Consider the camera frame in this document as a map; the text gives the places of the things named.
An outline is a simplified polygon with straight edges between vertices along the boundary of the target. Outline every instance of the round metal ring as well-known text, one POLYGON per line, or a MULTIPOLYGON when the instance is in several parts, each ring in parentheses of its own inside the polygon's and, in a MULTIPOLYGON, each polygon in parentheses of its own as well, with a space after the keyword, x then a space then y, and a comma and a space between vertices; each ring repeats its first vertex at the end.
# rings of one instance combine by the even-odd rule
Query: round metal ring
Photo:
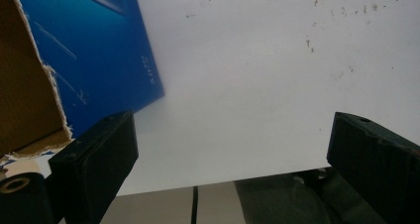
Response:
POLYGON ((22 188, 26 187, 30 182, 31 180, 28 179, 27 177, 16 177, 4 183, 0 187, 0 192, 7 194, 7 193, 19 191, 22 188))

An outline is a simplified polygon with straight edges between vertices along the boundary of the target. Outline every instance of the cardboard box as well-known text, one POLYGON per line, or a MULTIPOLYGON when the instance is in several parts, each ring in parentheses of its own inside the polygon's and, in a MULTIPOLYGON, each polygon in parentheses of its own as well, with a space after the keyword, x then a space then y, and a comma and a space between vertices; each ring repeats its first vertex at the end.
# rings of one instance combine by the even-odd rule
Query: cardboard box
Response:
POLYGON ((0 157, 163 96, 137 0, 0 0, 0 157))

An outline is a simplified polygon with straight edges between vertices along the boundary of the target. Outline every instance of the white table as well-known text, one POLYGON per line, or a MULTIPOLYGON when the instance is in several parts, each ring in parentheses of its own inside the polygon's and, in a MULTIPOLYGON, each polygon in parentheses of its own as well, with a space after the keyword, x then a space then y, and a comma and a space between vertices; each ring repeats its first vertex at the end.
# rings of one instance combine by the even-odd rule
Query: white table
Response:
POLYGON ((420 0, 139 0, 166 96, 120 195, 327 166, 336 111, 420 144, 420 0))

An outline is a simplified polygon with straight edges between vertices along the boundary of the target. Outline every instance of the brown cardboard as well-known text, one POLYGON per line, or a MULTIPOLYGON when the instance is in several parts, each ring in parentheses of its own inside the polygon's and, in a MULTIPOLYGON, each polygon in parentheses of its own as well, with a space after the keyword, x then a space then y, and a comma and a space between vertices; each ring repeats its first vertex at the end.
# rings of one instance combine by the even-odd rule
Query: brown cardboard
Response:
POLYGON ((0 8, 0 157, 37 142, 23 150, 30 155, 69 138, 15 1, 0 0, 0 8))

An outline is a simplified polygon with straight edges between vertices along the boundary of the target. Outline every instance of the black plastic part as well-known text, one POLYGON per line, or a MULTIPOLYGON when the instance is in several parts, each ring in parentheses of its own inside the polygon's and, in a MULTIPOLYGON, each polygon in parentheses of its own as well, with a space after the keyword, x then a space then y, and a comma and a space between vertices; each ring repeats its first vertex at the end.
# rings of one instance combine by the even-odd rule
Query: black plastic part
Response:
POLYGON ((0 223, 53 224, 44 177, 26 172, 0 182, 0 223))
POLYGON ((417 145, 369 119, 336 113, 327 160, 387 223, 419 223, 417 145))
POLYGON ((52 157, 66 223, 100 223, 138 156, 133 114, 124 112, 102 119, 52 157))

